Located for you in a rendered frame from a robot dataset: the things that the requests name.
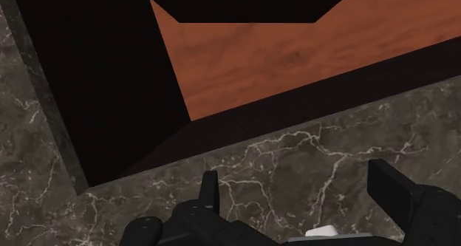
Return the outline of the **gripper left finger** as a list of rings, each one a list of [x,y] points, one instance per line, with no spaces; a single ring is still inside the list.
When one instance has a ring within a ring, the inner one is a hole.
[[[218,174],[206,171],[197,199],[178,204],[167,222],[155,216],[138,217],[124,228],[120,246],[158,246],[187,236],[204,246],[253,246],[252,229],[219,215]]]

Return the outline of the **black robot stand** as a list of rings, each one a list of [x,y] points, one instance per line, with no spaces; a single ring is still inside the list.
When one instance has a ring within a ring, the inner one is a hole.
[[[313,23],[342,0],[153,0],[180,23]]]

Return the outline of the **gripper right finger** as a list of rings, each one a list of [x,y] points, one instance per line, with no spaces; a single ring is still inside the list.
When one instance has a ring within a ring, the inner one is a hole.
[[[382,159],[368,161],[367,193],[404,232],[400,246],[461,246],[461,199],[417,184]]]

